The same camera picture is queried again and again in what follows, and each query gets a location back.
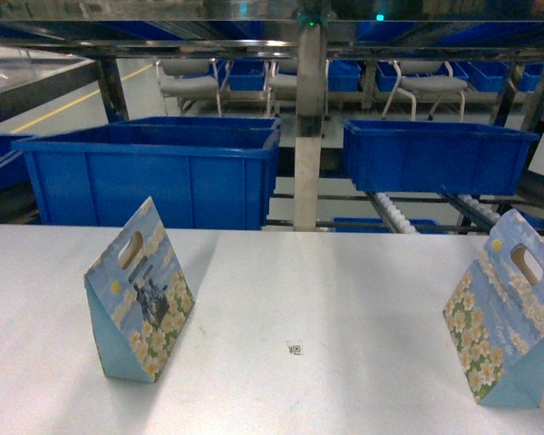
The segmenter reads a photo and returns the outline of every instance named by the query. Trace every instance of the chair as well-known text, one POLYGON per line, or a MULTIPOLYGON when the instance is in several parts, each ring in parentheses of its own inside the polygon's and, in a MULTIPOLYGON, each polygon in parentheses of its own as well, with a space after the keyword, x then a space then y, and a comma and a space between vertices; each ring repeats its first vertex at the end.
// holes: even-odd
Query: chair
POLYGON ((411 99, 411 121, 415 121, 417 112, 417 100, 415 94, 433 93, 439 94, 437 100, 429 111, 428 119, 433 119, 435 109, 439 105, 443 96, 451 93, 459 93, 461 96, 460 121, 463 122, 465 112, 465 90, 468 83, 464 80, 453 77, 453 69, 449 62, 445 62, 448 75, 434 75, 429 77, 406 77, 408 74, 426 74, 435 73, 442 66, 442 62, 434 61, 392 61, 393 67, 397 73, 397 81, 391 91, 391 95, 384 106, 382 119, 385 119, 387 112, 391 107, 393 98, 397 92, 411 99))
MULTIPOLYGON (((298 60, 286 59, 270 63, 270 71, 267 79, 267 105, 266 115, 269 117, 272 103, 274 103, 274 116, 280 113, 281 100, 296 99, 296 74, 298 72, 298 60)), ((328 114, 328 61, 325 68, 325 117, 328 114)))
POLYGON ((177 98, 182 113, 186 100, 194 102, 216 97, 218 115, 222 116, 218 69, 214 59, 159 59, 155 67, 166 115, 168 114, 166 97, 177 98), (163 82, 160 79, 160 67, 165 75, 169 76, 169 79, 163 82), (211 75, 210 67, 213 68, 213 75, 211 75))

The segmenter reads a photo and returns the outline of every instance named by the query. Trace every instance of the gift bag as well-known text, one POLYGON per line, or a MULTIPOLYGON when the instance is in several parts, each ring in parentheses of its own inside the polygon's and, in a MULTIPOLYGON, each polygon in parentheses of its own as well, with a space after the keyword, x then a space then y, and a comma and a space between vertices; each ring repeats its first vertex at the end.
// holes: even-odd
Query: gift bag
POLYGON ((476 402, 539 406, 544 392, 544 241, 516 210, 491 230, 443 315, 476 402))
POLYGON ((105 376, 157 381, 194 301, 151 198, 84 284, 105 376))

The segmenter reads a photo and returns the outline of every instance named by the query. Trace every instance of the floor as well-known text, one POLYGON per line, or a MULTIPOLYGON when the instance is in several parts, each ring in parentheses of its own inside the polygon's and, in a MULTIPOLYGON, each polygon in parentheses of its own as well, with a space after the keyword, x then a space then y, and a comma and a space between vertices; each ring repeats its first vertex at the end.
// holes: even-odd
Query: floor
MULTIPOLYGON (((122 59, 118 61, 122 77, 125 99, 131 119, 149 116, 165 115, 163 101, 156 77, 152 59, 122 59)), ((174 99, 167 100, 170 116, 180 115, 180 110, 174 99)), ((360 111, 352 104, 335 105, 330 107, 330 121, 325 123, 323 147, 340 148, 343 141, 341 121, 347 118, 380 119, 382 104, 377 104, 370 111, 360 111)), ((394 103, 388 119, 408 120, 410 106, 404 103, 394 103)), ((425 121, 429 105, 418 108, 418 120, 425 121)), ((256 116, 265 113, 263 102, 224 102, 224 116, 256 116)), ((491 107, 480 104, 466 105, 466 122, 487 123, 491 107)), ((198 101, 186 113, 192 115, 215 115, 216 105, 210 101, 198 101)), ((283 106, 281 111, 282 139, 281 146, 294 147, 296 142, 296 114, 294 104, 283 106)), ((457 105, 441 105, 436 121, 457 121, 459 119, 457 105)), ((516 106, 510 115, 508 127, 518 128, 523 119, 523 107, 516 106)), ((96 83, 85 86, 75 92, 50 101, 32 111, 24 113, 11 120, 0 123, 0 132, 23 132, 46 135, 62 131, 83 129, 107 123, 102 106, 101 95, 96 83)), ((276 193, 294 193, 292 179, 279 178, 276 193)), ((362 195, 356 191, 348 179, 321 179, 319 194, 330 195, 362 195)), ((445 204, 414 204, 400 203, 398 208, 408 218, 431 218, 444 225, 454 225, 459 219, 459 213, 445 204)), ((292 220, 293 200, 272 198, 269 219, 292 220)), ((364 217, 376 218, 377 214, 367 201, 319 200, 317 208, 318 220, 331 220, 334 217, 364 217)), ((268 230, 290 230, 290 227, 266 227, 268 230)))

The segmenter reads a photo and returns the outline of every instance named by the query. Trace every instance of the white tabletop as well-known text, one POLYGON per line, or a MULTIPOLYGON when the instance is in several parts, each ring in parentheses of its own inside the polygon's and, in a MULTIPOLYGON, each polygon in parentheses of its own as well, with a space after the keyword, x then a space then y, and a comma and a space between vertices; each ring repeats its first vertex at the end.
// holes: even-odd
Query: white tabletop
POLYGON ((117 232, 0 226, 0 434, 544 433, 544 397, 475 404, 442 318, 486 237, 168 230, 197 303, 143 384, 83 288, 117 232))

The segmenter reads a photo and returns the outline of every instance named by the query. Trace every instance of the metal pole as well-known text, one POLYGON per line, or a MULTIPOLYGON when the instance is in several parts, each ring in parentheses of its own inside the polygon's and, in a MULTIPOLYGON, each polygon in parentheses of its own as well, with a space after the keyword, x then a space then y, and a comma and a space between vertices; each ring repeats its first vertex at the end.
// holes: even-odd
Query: metal pole
POLYGON ((316 230, 329 0, 299 0, 294 230, 316 230))

